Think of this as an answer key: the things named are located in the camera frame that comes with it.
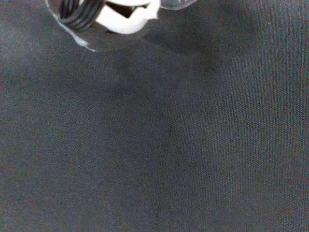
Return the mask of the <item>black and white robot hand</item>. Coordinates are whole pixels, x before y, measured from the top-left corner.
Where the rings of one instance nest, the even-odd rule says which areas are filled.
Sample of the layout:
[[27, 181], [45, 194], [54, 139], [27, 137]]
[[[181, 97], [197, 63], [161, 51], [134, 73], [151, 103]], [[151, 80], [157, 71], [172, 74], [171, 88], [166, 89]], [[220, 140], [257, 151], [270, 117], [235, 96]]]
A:
[[92, 52], [133, 45], [157, 19], [159, 0], [47, 0], [56, 22]]

